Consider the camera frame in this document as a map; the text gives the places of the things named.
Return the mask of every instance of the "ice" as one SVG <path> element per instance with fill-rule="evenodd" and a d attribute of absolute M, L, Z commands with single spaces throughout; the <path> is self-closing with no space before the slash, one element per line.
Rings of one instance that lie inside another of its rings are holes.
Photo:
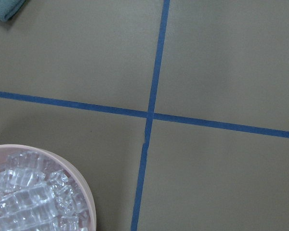
<path fill-rule="evenodd" d="M 61 215 L 71 216 L 76 205 L 72 198 L 73 190 L 70 185 L 65 186 L 56 196 L 56 207 Z"/>
<path fill-rule="evenodd" d="M 0 177 L 0 191 L 3 193 L 12 193 L 19 190 L 21 187 L 19 185 L 11 184 L 11 179 L 13 177 L 13 170 L 5 170 L 2 172 Z"/>
<path fill-rule="evenodd" d="M 43 163 L 43 172 L 47 174 L 47 176 L 53 172 L 56 172 L 58 170 L 62 170 L 62 167 L 53 161 L 50 158 L 45 158 Z"/>
<path fill-rule="evenodd" d="M 75 210 L 77 213 L 80 213 L 83 210 L 88 209 L 86 199 L 84 198 L 82 193 L 74 194 L 72 198 L 75 203 Z"/>
<path fill-rule="evenodd" d="M 52 189 L 47 185 L 46 182 L 36 185 L 35 187 L 28 190 L 31 200 L 36 203 L 44 203 L 54 198 Z"/>
<path fill-rule="evenodd" d="M 18 223 L 16 215 L 7 217 L 0 217 L 0 230 L 2 231 L 15 231 L 18 230 Z"/>
<path fill-rule="evenodd" d="M 37 217 L 34 215 L 33 210 L 27 209 L 17 212 L 16 214 L 17 225 L 21 228 L 27 228 L 36 224 Z"/>
<path fill-rule="evenodd" d="M 52 159 L 21 151 L 0 167 L 0 231 L 88 231 L 89 222 L 80 187 Z"/>
<path fill-rule="evenodd" d="M 81 227 L 89 226 L 90 214 L 88 210 L 84 210 L 81 213 L 79 213 L 78 217 L 79 217 L 79 226 Z"/>
<path fill-rule="evenodd" d="M 8 157 L 6 168 L 32 168 L 43 169 L 44 156 L 34 151 L 24 151 L 12 154 Z"/>
<path fill-rule="evenodd" d="M 45 178 L 45 174 L 30 168 L 16 168 L 10 170 L 12 173 L 11 185 L 18 185 L 22 187 L 28 187 L 41 182 Z"/>
<path fill-rule="evenodd" d="M 51 221 L 32 226 L 30 228 L 21 229 L 20 231 L 60 231 L 59 222 L 57 218 Z"/>
<path fill-rule="evenodd" d="M 68 181 L 67 175 L 63 170 L 53 172 L 49 175 L 48 183 L 53 187 L 54 191 L 59 192 L 61 189 L 66 186 Z"/>
<path fill-rule="evenodd" d="M 15 195 L 6 196 L 0 201 L 0 214 L 11 214 L 19 209 L 20 208 Z"/>
<path fill-rule="evenodd" d="M 78 231 L 78 216 L 61 217 L 60 230 L 61 231 Z"/>

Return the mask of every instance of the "floor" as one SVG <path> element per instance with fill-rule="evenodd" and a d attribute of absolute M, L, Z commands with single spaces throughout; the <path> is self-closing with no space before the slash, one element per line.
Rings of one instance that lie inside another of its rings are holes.
<path fill-rule="evenodd" d="M 29 0 L 5 143 L 74 164 L 98 231 L 289 231 L 289 1 Z"/>

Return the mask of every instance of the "blue tape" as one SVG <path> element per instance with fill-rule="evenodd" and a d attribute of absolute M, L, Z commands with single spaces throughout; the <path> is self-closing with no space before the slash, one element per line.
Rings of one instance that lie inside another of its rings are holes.
<path fill-rule="evenodd" d="M 0 98 L 147 118 L 147 112 L 0 91 Z"/>
<path fill-rule="evenodd" d="M 160 27 L 159 27 L 158 46 L 157 46 L 157 51 L 155 55 L 150 99 L 149 99 L 149 105 L 148 105 L 148 114 L 147 114 L 147 120 L 145 124 L 145 130 L 144 130 L 145 131 L 144 132 L 144 136 L 145 136 L 144 144 L 143 144 L 141 157 L 140 157 L 137 188 L 136 188 L 136 194 L 135 194 L 133 216 L 131 220 L 131 231 L 137 231 L 137 226 L 138 226 L 141 198 L 142 198 L 143 187 L 144 187 L 147 154 L 148 154 L 148 148 L 150 145 L 150 137 L 151 137 L 152 123 L 153 123 L 155 102 L 156 102 L 156 96 L 157 96 L 157 90 L 158 90 L 159 73 L 160 73 L 164 42 L 165 42 L 169 5 L 170 5 L 170 0 L 164 0 L 162 16 L 160 20 Z"/>
<path fill-rule="evenodd" d="M 258 128 L 252 127 L 247 125 L 239 125 L 239 124 L 230 124 L 224 122 L 217 122 L 217 121 L 210 121 L 204 119 L 194 119 L 194 118 L 187 118 L 175 115 L 165 115 L 165 114 L 154 114 L 154 119 L 170 121 L 170 122 L 177 122 L 183 124 L 192 124 L 192 125 L 199 125 L 205 126 L 210 128 L 221 128 L 226 130 L 233 130 L 233 131 L 242 131 L 248 133 L 255 133 L 255 134 L 262 134 L 268 136 L 277 136 L 283 138 L 289 138 L 289 131 L 282 131 L 282 130 L 275 130 L 269 128 Z"/>

